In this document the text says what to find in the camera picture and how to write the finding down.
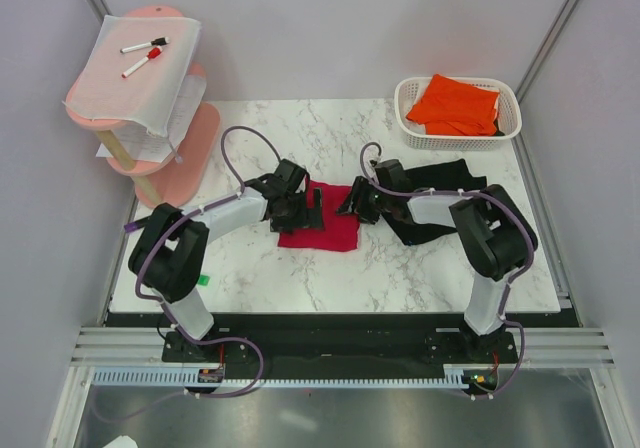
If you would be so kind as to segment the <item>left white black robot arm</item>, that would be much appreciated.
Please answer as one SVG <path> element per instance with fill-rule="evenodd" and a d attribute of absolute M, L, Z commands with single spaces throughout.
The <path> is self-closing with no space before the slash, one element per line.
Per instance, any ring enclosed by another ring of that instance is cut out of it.
<path fill-rule="evenodd" d="M 207 246 L 264 221 L 279 234 L 322 230 L 322 208 L 322 190 L 311 186 L 306 169 L 287 159 L 273 173 L 243 181 L 237 192 L 205 205 L 190 210 L 158 205 L 142 220 L 142 233 L 128 261 L 136 275 L 136 295 L 160 304 L 185 337 L 190 355 L 211 360 L 220 339 L 211 331 L 214 317 L 196 289 Z"/>

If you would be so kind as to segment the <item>black t shirt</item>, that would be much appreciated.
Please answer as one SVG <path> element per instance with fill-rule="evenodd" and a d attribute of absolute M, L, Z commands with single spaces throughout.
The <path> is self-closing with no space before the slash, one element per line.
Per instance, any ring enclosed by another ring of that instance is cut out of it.
<path fill-rule="evenodd" d="M 413 185 L 413 191 L 418 188 L 474 191 L 488 186 L 487 177 L 473 176 L 464 159 L 415 167 L 406 170 L 405 173 Z M 422 245 L 456 232 L 454 227 L 438 224 L 410 225 L 396 220 L 388 213 L 383 213 L 382 216 L 405 246 Z"/>

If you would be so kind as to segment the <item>red t shirt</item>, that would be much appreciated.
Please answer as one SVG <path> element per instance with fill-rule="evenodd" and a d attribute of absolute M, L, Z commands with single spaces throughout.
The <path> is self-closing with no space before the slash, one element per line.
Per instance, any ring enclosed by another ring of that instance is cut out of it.
<path fill-rule="evenodd" d="M 356 250 L 360 222 L 355 215 L 338 215 L 337 210 L 346 200 L 351 188 L 323 182 L 310 182 L 310 189 L 322 192 L 323 229 L 301 229 L 293 234 L 279 236 L 277 246 L 292 249 L 317 249 L 330 252 Z"/>

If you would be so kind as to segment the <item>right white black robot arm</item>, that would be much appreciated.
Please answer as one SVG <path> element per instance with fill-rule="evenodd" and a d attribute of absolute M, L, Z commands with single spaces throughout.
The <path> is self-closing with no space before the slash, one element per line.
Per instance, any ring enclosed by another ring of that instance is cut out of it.
<path fill-rule="evenodd" d="M 458 349 L 467 360 L 483 360 L 503 329 L 512 277 L 530 265 L 537 236 L 499 184 L 472 175 L 465 160 L 406 170 L 399 160 L 373 165 L 375 178 L 358 176 L 337 208 L 365 224 L 384 218 L 406 246 L 456 234 L 475 270 Z"/>

